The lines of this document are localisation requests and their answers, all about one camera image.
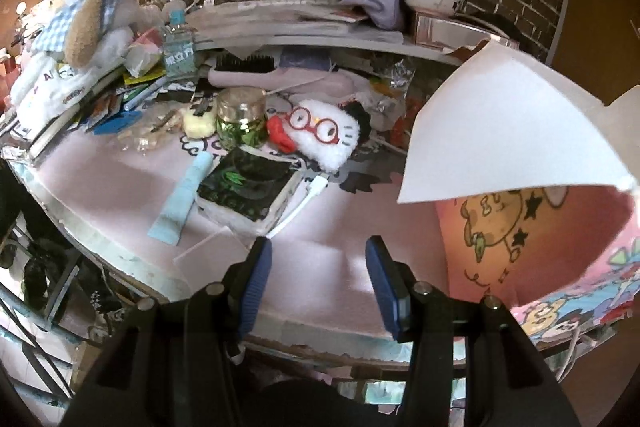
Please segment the light blue cream tube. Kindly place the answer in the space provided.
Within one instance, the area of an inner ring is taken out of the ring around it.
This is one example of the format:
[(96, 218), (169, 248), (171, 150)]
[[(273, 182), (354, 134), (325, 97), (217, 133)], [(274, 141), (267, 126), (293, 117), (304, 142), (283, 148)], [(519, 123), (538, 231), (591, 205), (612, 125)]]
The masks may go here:
[(178, 245), (182, 229), (194, 204), (198, 186), (209, 174), (213, 162), (213, 156), (206, 152), (201, 152), (195, 157), (169, 195), (152, 227), (149, 228), (149, 237), (168, 245)]

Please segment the white plush with red glasses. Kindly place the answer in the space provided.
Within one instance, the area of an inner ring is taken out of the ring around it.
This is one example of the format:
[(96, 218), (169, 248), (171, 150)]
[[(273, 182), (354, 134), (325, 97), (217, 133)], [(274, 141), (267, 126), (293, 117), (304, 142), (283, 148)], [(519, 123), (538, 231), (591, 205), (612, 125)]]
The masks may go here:
[(267, 120), (270, 142), (283, 154), (299, 153), (326, 173), (336, 173), (356, 150), (358, 120), (341, 107), (303, 100)]

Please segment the green glass jar gold lid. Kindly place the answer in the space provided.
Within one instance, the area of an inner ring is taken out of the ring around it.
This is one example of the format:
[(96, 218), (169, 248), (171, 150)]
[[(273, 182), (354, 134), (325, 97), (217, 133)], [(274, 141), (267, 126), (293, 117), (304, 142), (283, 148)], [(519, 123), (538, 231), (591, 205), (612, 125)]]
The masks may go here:
[(263, 146), (268, 138), (266, 92), (255, 87), (220, 91), (216, 96), (216, 131), (225, 150)]

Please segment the yellow sponge puff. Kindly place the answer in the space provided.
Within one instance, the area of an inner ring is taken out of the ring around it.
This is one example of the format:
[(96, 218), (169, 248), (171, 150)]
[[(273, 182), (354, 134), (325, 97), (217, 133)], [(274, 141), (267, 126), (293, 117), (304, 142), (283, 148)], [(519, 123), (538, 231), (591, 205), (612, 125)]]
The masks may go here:
[(182, 130), (189, 140), (210, 138), (216, 133), (216, 110), (209, 107), (198, 114), (195, 109), (186, 109), (182, 115)]

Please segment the black scrunchie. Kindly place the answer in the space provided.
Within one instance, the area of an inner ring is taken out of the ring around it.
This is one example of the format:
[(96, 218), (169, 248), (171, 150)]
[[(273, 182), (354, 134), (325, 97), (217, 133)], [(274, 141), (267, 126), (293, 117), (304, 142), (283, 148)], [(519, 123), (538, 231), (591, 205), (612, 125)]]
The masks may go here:
[(358, 145), (367, 143), (371, 134), (371, 115), (363, 108), (358, 101), (351, 101), (343, 105), (343, 110), (359, 124)]

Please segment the blue flat plastic piece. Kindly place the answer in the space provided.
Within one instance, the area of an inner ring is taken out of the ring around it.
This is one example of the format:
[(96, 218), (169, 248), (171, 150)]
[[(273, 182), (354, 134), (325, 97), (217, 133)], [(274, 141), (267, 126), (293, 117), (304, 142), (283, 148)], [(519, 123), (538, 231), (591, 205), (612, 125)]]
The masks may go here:
[(100, 122), (94, 129), (94, 135), (117, 134), (131, 127), (142, 118), (143, 114), (137, 110), (119, 113), (106, 121)]

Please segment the pink hair brush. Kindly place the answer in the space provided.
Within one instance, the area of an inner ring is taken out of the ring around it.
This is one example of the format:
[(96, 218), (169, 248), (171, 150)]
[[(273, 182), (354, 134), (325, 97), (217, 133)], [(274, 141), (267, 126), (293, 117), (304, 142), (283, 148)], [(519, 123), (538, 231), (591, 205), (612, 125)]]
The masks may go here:
[(258, 72), (260, 64), (247, 66), (229, 60), (212, 66), (207, 80), (214, 88), (253, 87), (265, 92), (289, 94), (318, 94), (329, 98), (346, 98), (357, 89), (352, 78), (340, 72), (299, 67), (276, 67), (270, 72)]

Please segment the clear water bottle blue label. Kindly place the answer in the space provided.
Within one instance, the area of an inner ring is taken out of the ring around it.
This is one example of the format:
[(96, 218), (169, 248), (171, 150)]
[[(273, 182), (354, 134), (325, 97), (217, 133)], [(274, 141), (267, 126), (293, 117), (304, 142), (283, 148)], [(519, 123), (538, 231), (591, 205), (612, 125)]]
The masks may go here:
[(170, 79), (194, 78), (198, 68), (195, 61), (194, 32), (186, 23), (183, 10), (173, 10), (163, 36), (163, 60)]

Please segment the white shelf board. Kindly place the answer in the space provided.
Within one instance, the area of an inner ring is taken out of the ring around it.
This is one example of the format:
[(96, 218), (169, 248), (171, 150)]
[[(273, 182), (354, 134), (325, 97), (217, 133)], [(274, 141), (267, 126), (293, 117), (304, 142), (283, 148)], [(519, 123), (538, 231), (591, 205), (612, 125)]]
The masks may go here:
[(415, 44), (390, 43), (360, 38), (321, 37), (321, 36), (272, 36), (272, 37), (244, 37), (215, 41), (201, 39), (195, 43), (198, 51), (226, 50), (239, 57), (246, 57), (262, 48), (274, 46), (311, 46), (312, 48), (365, 50), (380, 53), (391, 53), (420, 60), (460, 66), (462, 62), (442, 51), (416, 46)]

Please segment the brown silver box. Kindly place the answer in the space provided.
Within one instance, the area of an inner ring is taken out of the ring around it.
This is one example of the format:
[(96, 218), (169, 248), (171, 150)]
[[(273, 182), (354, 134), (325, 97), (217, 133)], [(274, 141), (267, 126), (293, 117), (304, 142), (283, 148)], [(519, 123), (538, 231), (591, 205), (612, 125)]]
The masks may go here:
[(518, 40), (512, 39), (497, 25), (472, 15), (454, 18), (416, 12), (413, 39), (419, 46), (449, 51), (460, 48), (472, 50), (484, 41), (493, 41), (511, 49), (520, 47)]

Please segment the stack of books and papers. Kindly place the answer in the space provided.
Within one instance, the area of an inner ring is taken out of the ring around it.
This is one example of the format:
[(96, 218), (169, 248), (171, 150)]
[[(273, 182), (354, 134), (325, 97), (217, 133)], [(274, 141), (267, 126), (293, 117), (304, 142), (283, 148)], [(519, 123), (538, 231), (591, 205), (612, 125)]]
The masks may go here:
[(186, 22), (201, 35), (344, 35), (369, 15), (349, 0), (196, 0)]

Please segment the brown eared plush dog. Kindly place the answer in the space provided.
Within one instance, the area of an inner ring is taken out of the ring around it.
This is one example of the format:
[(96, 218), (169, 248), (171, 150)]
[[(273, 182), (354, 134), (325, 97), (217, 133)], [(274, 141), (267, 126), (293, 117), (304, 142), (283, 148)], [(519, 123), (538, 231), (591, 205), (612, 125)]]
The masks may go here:
[(80, 69), (89, 64), (109, 31), (138, 26), (141, 19), (137, 0), (50, 0), (29, 49)]

